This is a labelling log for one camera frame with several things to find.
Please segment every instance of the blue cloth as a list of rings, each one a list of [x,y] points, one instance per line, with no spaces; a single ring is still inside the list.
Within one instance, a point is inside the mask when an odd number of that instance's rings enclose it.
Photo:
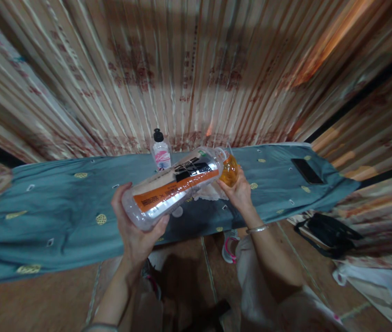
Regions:
[[[261,145],[233,153],[252,185],[264,222],[308,209],[329,210],[359,182],[341,176],[308,145]],[[173,155],[173,161],[186,153]],[[325,184],[308,184],[291,159],[305,158]],[[0,197],[0,282],[62,271],[124,251],[110,205],[118,184],[154,174],[149,154],[92,157],[13,169],[12,186]],[[190,201],[171,217],[158,243],[182,241],[244,226],[229,201]]]

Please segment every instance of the orange liquid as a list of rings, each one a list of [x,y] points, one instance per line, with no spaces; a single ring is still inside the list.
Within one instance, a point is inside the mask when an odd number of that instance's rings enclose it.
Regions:
[[[239,165],[232,155],[224,161],[224,170],[220,176],[220,180],[224,182],[227,186],[232,187],[238,179]]]

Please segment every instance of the woman's right hand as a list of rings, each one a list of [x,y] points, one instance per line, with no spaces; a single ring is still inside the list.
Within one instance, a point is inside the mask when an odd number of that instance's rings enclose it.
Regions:
[[[251,188],[247,179],[245,178],[244,171],[239,168],[238,179],[234,186],[229,187],[224,182],[217,180],[218,185],[227,195],[233,206],[244,215],[250,210],[254,210],[253,203],[251,201]]]

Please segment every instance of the sneaker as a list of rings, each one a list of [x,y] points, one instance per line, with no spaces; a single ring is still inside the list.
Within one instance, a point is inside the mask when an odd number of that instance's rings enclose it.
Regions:
[[[230,252],[231,241],[240,241],[237,230],[229,230],[224,232],[224,246],[222,247],[222,257],[228,264],[236,264],[236,256]]]
[[[156,298],[160,301],[162,296],[162,291],[158,283],[156,282],[156,279],[152,275],[153,270],[154,267],[151,265],[150,260],[147,258],[141,270],[141,277],[147,279],[151,283],[151,286],[153,287],[153,291],[156,294]]]

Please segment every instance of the smartphone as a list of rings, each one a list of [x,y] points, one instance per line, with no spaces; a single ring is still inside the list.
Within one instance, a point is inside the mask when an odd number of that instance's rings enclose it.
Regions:
[[[305,159],[292,159],[291,161],[309,184],[324,184]]]

